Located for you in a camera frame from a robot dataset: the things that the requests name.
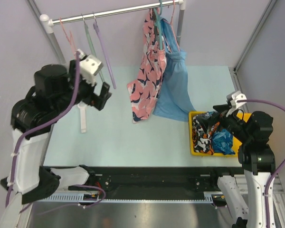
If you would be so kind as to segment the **pink patterned shorts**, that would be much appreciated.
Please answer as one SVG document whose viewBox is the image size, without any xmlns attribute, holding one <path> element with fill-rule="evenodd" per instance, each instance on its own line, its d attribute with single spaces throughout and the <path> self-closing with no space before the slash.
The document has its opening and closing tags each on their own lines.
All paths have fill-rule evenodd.
<svg viewBox="0 0 285 228">
<path fill-rule="evenodd" d="M 133 123 L 147 120 L 152 114 L 163 82 L 167 60 L 165 49 L 159 49 L 153 9 L 143 23 L 143 56 L 137 78 L 127 84 Z"/>
</svg>

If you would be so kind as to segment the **teal plastic hanger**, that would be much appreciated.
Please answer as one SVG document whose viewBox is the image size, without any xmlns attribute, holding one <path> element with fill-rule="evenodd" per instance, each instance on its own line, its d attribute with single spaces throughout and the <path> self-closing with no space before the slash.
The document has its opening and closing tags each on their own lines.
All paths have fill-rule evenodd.
<svg viewBox="0 0 285 228">
<path fill-rule="evenodd" d="M 161 22 L 160 22 L 160 16 L 162 14 L 162 0 L 159 0 L 159 7 L 160 10 L 157 10 L 156 8 L 153 9 L 154 15 L 155 15 L 155 27 L 157 28 L 157 40 L 159 43 L 159 49 L 164 50 L 163 48 L 163 40 L 162 40 L 162 27 L 161 27 Z"/>
</svg>

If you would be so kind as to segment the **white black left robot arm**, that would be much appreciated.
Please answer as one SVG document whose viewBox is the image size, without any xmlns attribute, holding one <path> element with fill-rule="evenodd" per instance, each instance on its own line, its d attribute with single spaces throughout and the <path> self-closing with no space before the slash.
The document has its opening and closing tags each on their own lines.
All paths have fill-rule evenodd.
<svg viewBox="0 0 285 228">
<path fill-rule="evenodd" d="M 35 72 L 35 84 L 12 108 L 14 152 L 10 175 L 1 180 L 8 191 L 20 195 L 23 205 L 45 199 L 56 190 L 80 185 L 95 186 L 95 177 L 83 165 L 72 169 L 49 169 L 41 165 L 51 127 L 73 106 L 84 103 L 102 110 L 111 97 L 110 86 L 102 84 L 95 94 L 95 76 L 102 64 L 70 62 L 69 68 L 51 64 Z"/>
</svg>

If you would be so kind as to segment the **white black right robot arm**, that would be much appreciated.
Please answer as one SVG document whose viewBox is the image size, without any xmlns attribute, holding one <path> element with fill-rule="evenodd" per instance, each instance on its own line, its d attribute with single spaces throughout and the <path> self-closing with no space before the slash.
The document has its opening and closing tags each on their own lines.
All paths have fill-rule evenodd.
<svg viewBox="0 0 285 228">
<path fill-rule="evenodd" d="M 210 117 L 202 115 L 197 121 L 208 133 L 222 127 L 242 143 L 237 155 L 247 182 L 248 202 L 244 201 L 232 175 L 216 174 L 209 179 L 209 184 L 225 196 L 234 228 L 274 228 L 272 194 L 276 163 L 268 145 L 273 118 L 255 111 L 244 121 L 227 104 L 215 108 L 217 111 Z"/>
</svg>

